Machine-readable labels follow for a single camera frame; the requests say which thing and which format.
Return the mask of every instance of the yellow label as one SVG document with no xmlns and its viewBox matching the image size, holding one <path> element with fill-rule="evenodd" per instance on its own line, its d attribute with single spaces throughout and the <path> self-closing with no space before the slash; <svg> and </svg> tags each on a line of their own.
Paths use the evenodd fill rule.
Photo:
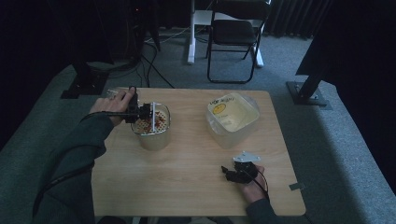
<svg viewBox="0 0 396 224">
<path fill-rule="evenodd" d="M 225 109 L 225 104 L 220 104 L 220 105 L 216 105 L 214 108 L 213 108 L 213 114 L 219 114 L 219 113 L 221 113 L 221 112 L 223 112 L 223 110 Z"/>
</svg>

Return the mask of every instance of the person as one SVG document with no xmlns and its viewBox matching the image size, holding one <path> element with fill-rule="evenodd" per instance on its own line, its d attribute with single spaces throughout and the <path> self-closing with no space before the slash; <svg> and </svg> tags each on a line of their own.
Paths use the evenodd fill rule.
<svg viewBox="0 0 396 224">
<path fill-rule="evenodd" d="M 106 152 L 106 138 L 122 122 L 121 117 L 108 117 L 102 112 L 125 112 L 134 93 L 135 88 L 131 88 L 119 91 L 112 98 L 98 98 L 89 115 L 50 153 L 40 178 L 31 223 L 95 223 L 91 188 L 93 162 Z M 256 180 L 262 186 L 265 184 L 262 176 L 258 175 Z M 247 215 L 251 223 L 278 223 L 268 198 L 256 183 L 238 185 L 249 202 Z M 121 223 L 116 218 L 106 220 Z"/>
</svg>

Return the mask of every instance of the gray carpet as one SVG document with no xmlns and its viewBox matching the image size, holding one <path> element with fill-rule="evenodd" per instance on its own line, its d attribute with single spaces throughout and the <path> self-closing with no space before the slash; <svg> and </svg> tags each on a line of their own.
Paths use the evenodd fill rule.
<svg viewBox="0 0 396 224">
<path fill-rule="evenodd" d="M 287 81 L 305 81 L 295 72 L 309 47 L 310 40 L 266 36 L 261 51 L 264 67 L 244 85 L 212 84 L 206 79 L 206 43 L 197 41 L 195 64 L 187 64 L 189 39 L 171 38 L 162 42 L 154 65 L 176 88 L 263 90 L 271 94 L 282 133 L 302 190 L 306 215 L 313 223 L 396 223 L 396 198 L 377 168 L 359 130 L 348 115 L 333 85 L 322 82 L 319 90 L 332 106 L 295 105 Z M 152 48 L 144 55 L 153 58 Z M 214 55 L 212 71 L 220 76 L 248 76 L 249 60 Z M 91 63 L 108 68 L 103 63 Z M 110 75 L 105 90 L 135 84 L 149 65 L 137 71 Z M 31 217 L 38 176 L 49 152 L 89 111 L 98 96 L 80 96 L 61 100 L 75 76 L 65 68 L 46 91 L 21 127 L 0 153 L 0 223 L 28 223 Z M 150 87 L 170 88 L 151 69 Z M 309 223 L 307 217 L 284 217 L 285 223 Z"/>
</svg>

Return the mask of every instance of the sleeve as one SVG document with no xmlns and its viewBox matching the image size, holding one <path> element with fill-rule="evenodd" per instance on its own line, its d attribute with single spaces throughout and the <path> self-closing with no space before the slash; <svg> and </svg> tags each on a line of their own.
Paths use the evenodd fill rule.
<svg viewBox="0 0 396 224">
<path fill-rule="evenodd" d="M 113 123 L 104 114 L 84 119 L 49 155 L 32 223 L 94 223 L 92 166 L 106 152 Z"/>
<path fill-rule="evenodd" d="M 283 223 L 275 214 L 267 199 L 260 199 L 247 207 L 247 216 L 252 224 L 278 224 Z"/>
</svg>

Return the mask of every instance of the table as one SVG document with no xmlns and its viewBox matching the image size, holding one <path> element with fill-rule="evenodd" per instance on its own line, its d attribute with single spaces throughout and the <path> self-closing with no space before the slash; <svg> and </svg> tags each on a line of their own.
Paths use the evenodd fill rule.
<svg viewBox="0 0 396 224">
<path fill-rule="evenodd" d="M 187 62 L 194 64 L 195 61 L 195 25 L 210 25 L 212 18 L 211 10 L 195 10 L 195 0 L 191 0 L 191 36 L 190 36 L 190 47 L 189 47 L 189 58 Z M 262 54 L 260 50 L 257 52 L 256 65 L 263 67 Z"/>
<path fill-rule="evenodd" d="M 266 91 L 237 91 L 255 99 L 261 116 L 255 131 L 239 145 L 223 149 L 209 134 L 208 103 L 231 90 L 139 89 L 140 103 L 169 107 L 171 142 L 160 151 L 139 146 L 130 124 L 117 126 L 106 140 L 107 152 L 92 171 L 97 216 L 245 216 L 245 202 L 220 166 L 233 170 L 233 157 L 243 150 L 262 158 L 271 204 L 280 216 L 305 212 L 289 153 L 271 98 Z"/>
</svg>

